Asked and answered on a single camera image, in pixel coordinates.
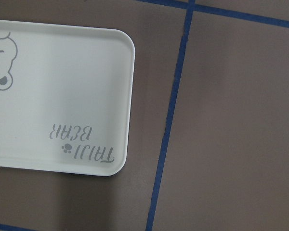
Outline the white bear print tray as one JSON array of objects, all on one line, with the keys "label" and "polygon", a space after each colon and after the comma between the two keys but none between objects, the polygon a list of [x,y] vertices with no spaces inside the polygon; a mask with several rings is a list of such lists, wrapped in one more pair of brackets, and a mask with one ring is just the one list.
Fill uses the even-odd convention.
[{"label": "white bear print tray", "polygon": [[0,20],[0,167],[118,173],[134,61],[120,30]]}]

